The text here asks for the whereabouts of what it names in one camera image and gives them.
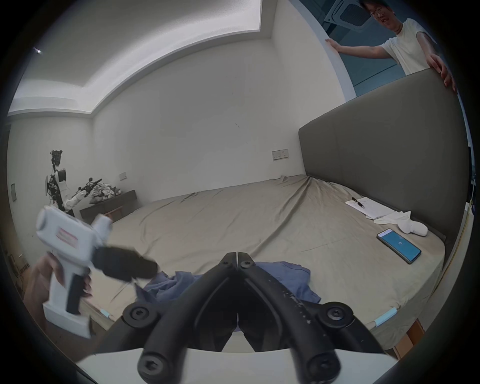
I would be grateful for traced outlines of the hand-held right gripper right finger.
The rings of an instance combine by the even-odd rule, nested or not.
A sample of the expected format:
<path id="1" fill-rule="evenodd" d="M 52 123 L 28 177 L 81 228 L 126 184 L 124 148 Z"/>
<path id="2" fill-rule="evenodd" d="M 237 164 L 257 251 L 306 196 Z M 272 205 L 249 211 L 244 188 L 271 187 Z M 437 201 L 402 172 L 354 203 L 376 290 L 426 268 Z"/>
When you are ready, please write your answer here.
<path id="1" fill-rule="evenodd" d="M 237 254 L 237 272 L 245 288 L 273 317 L 278 336 L 266 345 L 291 350 L 300 383 L 329 384 L 337 379 L 342 365 L 335 350 L 366 357 L 386 355 L 347 304 L 300 300 L 244 252 Z"/>

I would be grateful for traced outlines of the person's left hand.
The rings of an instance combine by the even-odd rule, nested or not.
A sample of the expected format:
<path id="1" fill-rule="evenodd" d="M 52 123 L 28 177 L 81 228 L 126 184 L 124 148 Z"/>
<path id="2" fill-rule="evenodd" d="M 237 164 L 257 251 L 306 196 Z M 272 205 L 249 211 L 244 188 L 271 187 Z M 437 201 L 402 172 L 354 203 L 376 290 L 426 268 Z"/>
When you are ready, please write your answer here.
<path id="1" fill-rule="evenodd" d="M 52 275 L 54 275 L 57 281 L 64 286 L 65 279 L 63 273 L 63 267 L 58 259 L 51 252 L 46 252 L 38 261 L 36 265 L 39 274 L 47 280 L 50 280 Z M 87 275 L 83 278 L 83 288 L 81 291 L 81 296 L 84 298 L 92 297 L 91 292 L 91 276 L 90 270 L 88 269 Z"/>

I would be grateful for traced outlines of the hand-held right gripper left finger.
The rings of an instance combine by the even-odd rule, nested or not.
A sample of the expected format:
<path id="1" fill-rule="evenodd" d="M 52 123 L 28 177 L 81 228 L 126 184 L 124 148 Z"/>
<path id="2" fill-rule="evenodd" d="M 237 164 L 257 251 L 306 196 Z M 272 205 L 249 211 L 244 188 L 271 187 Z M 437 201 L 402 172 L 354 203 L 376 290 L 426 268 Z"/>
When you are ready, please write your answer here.
<path id="1" fill-rule="evenodd" d="M 220 352 L 238 327 L 238 303 L 229 298 L 237 279 L 237 253 L 166 303 L 127 306 L 102 338 L 95 356 L 141 349 L 136 371 L 149 384 L 179 383 L 187 348 Z"/>

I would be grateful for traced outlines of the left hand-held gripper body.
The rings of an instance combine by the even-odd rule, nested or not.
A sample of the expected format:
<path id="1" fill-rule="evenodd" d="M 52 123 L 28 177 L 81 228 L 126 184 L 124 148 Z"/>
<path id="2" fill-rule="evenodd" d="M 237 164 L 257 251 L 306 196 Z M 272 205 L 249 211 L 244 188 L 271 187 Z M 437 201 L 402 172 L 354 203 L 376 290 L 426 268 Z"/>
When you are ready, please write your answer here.
<path id="1" fill-rule="evenodd" d="M 92 258 L 109 238 L 112 220 L 98 214 L 91 225 L 54 206 L 45 206 L 37 217 L 37 236 L 49 247 L 63 271 L 63 284 L 52 276 L 48 300 L 43 303 L 48 322 L 89 339 L 91 317 L 81 315 L 79 304 L 89 275 Z"/>

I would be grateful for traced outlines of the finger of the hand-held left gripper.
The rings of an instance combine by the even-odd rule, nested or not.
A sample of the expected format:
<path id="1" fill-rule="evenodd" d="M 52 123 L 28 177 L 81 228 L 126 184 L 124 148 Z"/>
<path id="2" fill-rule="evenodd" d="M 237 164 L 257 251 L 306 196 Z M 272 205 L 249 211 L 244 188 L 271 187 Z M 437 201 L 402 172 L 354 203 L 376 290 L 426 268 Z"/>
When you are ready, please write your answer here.
<path id="1" fill-rule="evenodd" d="M 123 282 L 152 279 L 159 272 L 158 264 L 141 256 L 134 249 L 108 247 L 108 277 Z"/>

